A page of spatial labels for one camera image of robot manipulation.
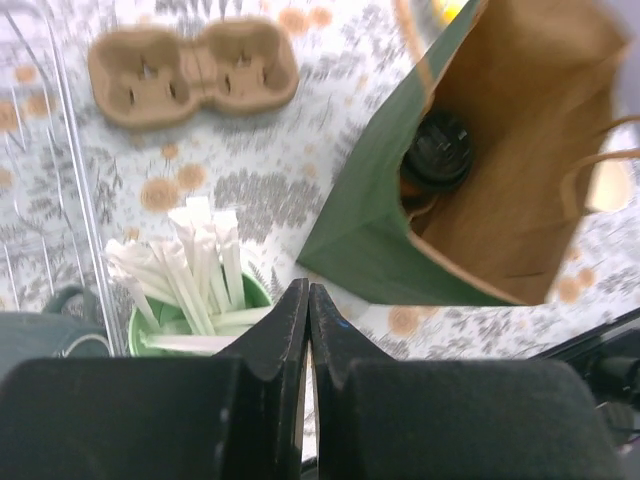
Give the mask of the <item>green paper bag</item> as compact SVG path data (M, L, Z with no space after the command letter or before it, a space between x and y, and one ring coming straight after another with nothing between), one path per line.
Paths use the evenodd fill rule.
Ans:
M299 264L374 304L542 304L621 124L629 34L601 1L470 1L424 47L409 3L393 8L413 69L363 130ZM436 109L468 129L471 171L407 214L400 166Z

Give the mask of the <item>brown paper coffee cup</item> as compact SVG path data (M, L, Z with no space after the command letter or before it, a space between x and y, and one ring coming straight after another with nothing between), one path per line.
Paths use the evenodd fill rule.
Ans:
M439 194L425 190L410 179L400 177L401 204L407 214L429 211L436 203Z

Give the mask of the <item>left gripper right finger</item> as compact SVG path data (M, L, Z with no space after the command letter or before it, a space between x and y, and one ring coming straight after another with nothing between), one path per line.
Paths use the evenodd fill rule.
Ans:
M309 291L322 479L621 479L585 383L555 360L401 361Z

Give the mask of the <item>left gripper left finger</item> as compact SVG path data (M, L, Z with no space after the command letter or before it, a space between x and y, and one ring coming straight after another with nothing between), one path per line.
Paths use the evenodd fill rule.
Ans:
M1 385L5 479L296 479L309 284L211 357L31 360Z

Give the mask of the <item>black coffee cup lid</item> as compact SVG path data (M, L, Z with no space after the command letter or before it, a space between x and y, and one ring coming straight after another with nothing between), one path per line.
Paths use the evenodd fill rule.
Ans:
M436 193L458 188L473 163L471 136L463 122L444 110L430 111L417 127L404 154L400 175L421 191Z

